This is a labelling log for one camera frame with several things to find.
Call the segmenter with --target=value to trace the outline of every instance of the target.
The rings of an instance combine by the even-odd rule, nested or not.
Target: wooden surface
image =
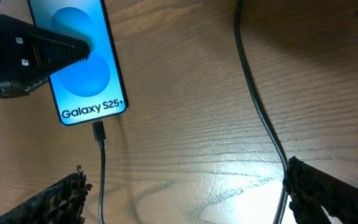
[[[236,1],[106,5],[130,103],[104,119],[106,223],[271,223],[282,166],[241,70]],[[25,0],[0,13],[31,22]],[[288,157],[358,187],[358,1],[246,1],[243,15]],[[97,223],[99,160],[91,124],[60,125],[48,85],[0,100],[0,215],[82,165]]]

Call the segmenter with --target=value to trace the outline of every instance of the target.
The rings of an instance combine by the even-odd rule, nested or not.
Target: brown wood grain
[[[282,167],[241,69],[236,1],[106,5],[129,99],[104,119],[106,223],[271,223]],[[25,0],[0,13],[31,22]],[[358,1],[246,1],[242,38],[288,157],[358,187]],[[82,165],[97,223],[99,160],[91,124],[60,125],[48,85],[0,100],[0,215]]]

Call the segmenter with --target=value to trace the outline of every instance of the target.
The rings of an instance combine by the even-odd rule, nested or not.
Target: cord
[[[259,118],[262,121],[262,123],[264,124],[265,129],[274,144],[274,147],[276,148],[278,156],[280,157],[280,160],[283,164],[283,170],[284,170],[284,174],[285,174],[285,171],[288,168],[287,156],[285,155],[284,148],[281,145],[281,142],[277,136],[277,133],[274,130],[272,122],[270,121],[269,116],[267,115],[267,113],[265,111],[265,108],[262,104],[262,100],[259,97],[258,91],[255,87],[254,79],[252,78],[252,75],[251,75],[251,70],[250,70],[250,67],[249,67],[249,64],[247,61],[246,53],[244,52],[244,46],[242,44],[241,33],[240,33],[240,18],[241,18],[241,11],[242,11],[242,3],[243,3],[243,0],[238,0],[236,16],[234,18],[234,37],[236,38],[237,50],[239,52],[242,69],[244,71],[244,75],[247,80],[249,93],[251,95],[252,101],[254,102],[255,109],[258,112]],[[274,224],[278,224],[278,223],[282,222],[285,207],[287,205],[287,198],[288,198],[288,194],[286,193],[285,188],[283,186],[281,189],[280,201],[278,203],[277,211],[276,211],[276,214],[275,214],[274,220],[273,220]]]
[[[104,176],[106,171],[106,154],[104,151],[104,140],[106,133],[104,132],[103,121],[94,121],[92,123],[94,140],[99,143],[101,154],[101,168],[100,168],[100,193],[99,193],[99,221],[104,224],[103,220],[103,197],[104,197]]]

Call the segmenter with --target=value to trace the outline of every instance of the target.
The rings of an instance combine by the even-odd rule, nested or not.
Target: tabletop
[[[271,223],[283,171],[241,69],[236,1],[106,7],[129,100],[103,119],[106,223]],[[26,0],[0,13],[32,22]],[[358,187],[358,1],[245,1],[241,29],[287,156]],[[83,216],[98,223],[91,123],[62,126],[48,85],[0,99],[0,215],[77,165],[94,185]]]

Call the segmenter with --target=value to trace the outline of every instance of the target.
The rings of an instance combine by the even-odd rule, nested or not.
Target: usb cable
[[[104,224],[103,220],[103,197],[104,197],[104,176],[106,169],[106,155],[104,152],[104,140],[106,133],[104,132],[103,121],[96,120],[92,123],[94,140],[99,143],[101,155],[101,168],[100,168],[100,193],[99,193],[99,221]]]

